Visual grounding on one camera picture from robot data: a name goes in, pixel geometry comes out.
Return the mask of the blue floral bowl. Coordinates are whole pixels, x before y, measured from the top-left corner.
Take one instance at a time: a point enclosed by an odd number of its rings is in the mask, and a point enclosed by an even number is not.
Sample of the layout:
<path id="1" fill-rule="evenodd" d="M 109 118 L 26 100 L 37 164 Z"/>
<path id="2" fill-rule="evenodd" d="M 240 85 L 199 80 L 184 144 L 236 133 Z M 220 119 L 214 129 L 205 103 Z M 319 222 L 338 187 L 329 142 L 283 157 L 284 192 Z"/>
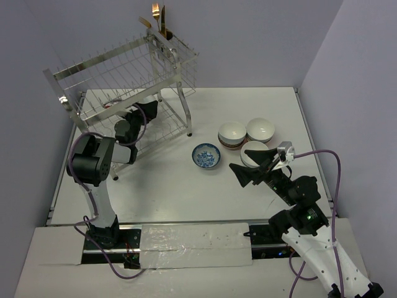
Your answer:
<path id="1" fill-rule="evenodd" d="M 192 160 L 199 168 L 212 169 L 221 161 L 220 150 L 211 143 L 201 143 L 192 151 Z"/>

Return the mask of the white bowl dark band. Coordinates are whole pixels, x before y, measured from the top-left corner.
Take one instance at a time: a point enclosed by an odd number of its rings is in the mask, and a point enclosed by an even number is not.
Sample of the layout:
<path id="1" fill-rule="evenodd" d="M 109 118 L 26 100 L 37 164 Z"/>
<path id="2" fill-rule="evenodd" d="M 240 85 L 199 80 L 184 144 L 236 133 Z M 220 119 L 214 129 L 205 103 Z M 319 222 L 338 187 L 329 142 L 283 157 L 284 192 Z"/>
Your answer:
<path id="1" fill-rule="evenodd" d="M 138 101 L 139 104 L 147 104 L 153 101 L 157 101 L 156 97 L 154 95 L 149 95 L 144 97 L 142 100 Z"/>

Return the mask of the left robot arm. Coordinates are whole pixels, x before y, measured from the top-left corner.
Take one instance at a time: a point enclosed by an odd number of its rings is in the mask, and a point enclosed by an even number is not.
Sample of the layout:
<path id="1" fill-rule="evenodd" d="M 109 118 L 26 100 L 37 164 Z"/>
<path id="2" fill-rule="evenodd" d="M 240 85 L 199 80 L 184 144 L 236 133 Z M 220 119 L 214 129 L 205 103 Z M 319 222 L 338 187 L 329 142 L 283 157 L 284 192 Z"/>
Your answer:
<path id="1" fill-rule="evenodd" d="M 121 119 L 114 125 L 114 136 L 97 132 L 81 134 L 69 152 L 67 174 L 85 192 L 91 218 L 84 219 L 87 238 L 101 248 L 117 246 L 121 240 L 118 217 L 107 190 L 112 163 L 132 165 L 136 161 L 136 143 L 144 136 L 147 125 L 158 114 L 158 101 L 135 103 L 135 109 L 119 112 Z"/>

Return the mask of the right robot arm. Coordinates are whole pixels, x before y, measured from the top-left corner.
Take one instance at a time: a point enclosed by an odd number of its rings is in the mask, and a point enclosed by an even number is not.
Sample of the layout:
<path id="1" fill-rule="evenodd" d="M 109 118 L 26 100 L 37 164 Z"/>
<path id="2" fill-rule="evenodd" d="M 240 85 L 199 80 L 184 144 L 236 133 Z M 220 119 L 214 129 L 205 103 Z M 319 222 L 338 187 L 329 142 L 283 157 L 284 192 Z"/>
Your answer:
<path id="1" fill-rule="evenodd" d="M 317 179 L 300 176 L 291 179 L 282 170 L 301 158 L 291 142 L 272 150 L 246 150 L 257 167 L 231 163 L 232 172 L 242 187 L 265 183 L 290 206 L 269 219 L 269 235 L 285 242 L 302 258 L 321 282 L 328 297 L 380 297 L 384 290 L 360 272 L 336 238 L 335 218 L 328 219 L 317 201 Z"/>

